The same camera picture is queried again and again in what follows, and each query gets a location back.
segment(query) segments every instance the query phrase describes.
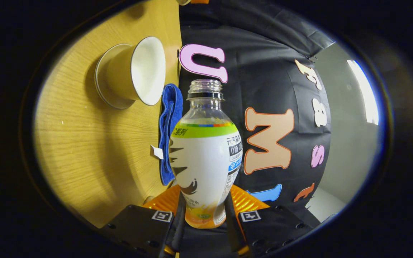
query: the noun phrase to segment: letter m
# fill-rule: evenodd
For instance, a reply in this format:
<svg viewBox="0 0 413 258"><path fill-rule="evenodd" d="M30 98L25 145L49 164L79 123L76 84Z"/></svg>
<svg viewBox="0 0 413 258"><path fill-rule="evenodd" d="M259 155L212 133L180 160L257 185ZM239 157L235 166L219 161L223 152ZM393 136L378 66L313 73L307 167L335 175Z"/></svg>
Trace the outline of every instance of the letter m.
<svg viewBox="0 0 413 258"><path fill-rule="evenodd" d="M257 126L267 126L266 129L252 135L246 141L265 152L249 149L245 154L245 174L250 175L256 170L282 167L288 168L291 161L291 150L278 144L294 129L294 113L291 109L284 114L256 113L252 107L245 111L246 129L254 131Z"/></svg>

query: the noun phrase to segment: orange ribbed pad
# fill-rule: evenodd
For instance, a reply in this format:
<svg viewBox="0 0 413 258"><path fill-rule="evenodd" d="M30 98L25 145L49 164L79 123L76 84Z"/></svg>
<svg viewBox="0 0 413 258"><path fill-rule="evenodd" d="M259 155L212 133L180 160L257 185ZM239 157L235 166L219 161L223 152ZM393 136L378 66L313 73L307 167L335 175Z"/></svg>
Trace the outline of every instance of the orange ribbed pad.
<svg viewBox="0 0 413 258"><path fill-rule="evenodd" d="M159 194L156 198L144 204L143 207L161 211L171 211L176 215L177 203L181 188L179 185L173 186ZM234 202L234 209L236 216L239 212L249 212L259 209L265 209L269 206L251 194L245 192L236 185L231 188L232 200Z"/></svg>

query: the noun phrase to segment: blue cloth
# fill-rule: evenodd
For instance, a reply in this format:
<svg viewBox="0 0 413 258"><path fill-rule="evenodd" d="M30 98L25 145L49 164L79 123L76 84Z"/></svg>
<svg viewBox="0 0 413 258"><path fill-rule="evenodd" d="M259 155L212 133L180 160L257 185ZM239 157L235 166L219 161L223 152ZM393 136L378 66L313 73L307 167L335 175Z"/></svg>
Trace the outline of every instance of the blue cloth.
<svg viewBox="0 0 413 258"><path fill-rule="evenodd" d="M163 150L164 159L160 160L160 179L166 186L175 178L168 158L168 144L176 124L182 117L182 94L179 88L170 83L162 92L163 111L159 118L160 141L159 148Z"/></svg>

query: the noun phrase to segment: bottle shoulder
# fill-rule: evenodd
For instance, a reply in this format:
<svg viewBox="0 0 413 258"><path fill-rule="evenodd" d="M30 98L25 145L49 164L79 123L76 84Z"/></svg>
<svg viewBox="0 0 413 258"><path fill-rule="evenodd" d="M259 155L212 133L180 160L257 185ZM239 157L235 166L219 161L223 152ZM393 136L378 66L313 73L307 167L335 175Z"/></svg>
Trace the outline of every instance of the bottle shoulder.
<svg viewBox="0 0 413 258"><path fill-rule="evenodd" d="M190 109L180 122L186 124L227 124L232 121L220 109Z"/></svg>

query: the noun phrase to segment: black fabric backdrop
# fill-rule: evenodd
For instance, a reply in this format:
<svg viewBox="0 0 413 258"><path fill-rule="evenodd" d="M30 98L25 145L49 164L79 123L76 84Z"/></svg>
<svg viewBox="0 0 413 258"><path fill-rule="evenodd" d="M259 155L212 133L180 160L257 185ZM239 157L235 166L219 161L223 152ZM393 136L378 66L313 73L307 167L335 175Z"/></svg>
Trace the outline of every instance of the black fabric backdrop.
<svg viewBox="0 0 413 258"><path fill-rule="evenodd" d="M262 28L266 24L264 21L274 16L272 29ZM283 114L287 109L294 112L293 131L278 141L291 150L289 167L267 168L250 175L244 174L242 169L235 184L250 192L264 191L282 184L279 198L266 203L271 206L284 205L303 220L309 217L310 224L316 226L319 222L305 209L314 191L298 202L294 203L293 199L312 183L315 183L316 190L323 176L331 140L331 113L323 83L320 82L323 90L318 90L306 75L300 73L294 60L314 68L307 56L312 56L333 41L289 11L268 3L259 5L259 1L211 1L209 5L182 6L180 18L183 45L201 44L224 50L224 63L199 54L193 56L193 60L200 65L224 66L227 69L228 82L223 83L222 90L226 100L222 107L242 136L244 153L250 148L256 152L263 151L249 145L246 139L266 128L257 127L255 131L248 131L245 126L246 108L252 107L258 113ZM316 39L308 38L308 34L317 35ZM199 78L211 77L181 70L179 88L183 98L187 98L190 82ZM315 125L313 98L326 107L326 126ZM183 108L185 114L190 108L188 101L185 101ZM312 168L310 162L315 145L324 145L326 153L323 163Z"/></svg>

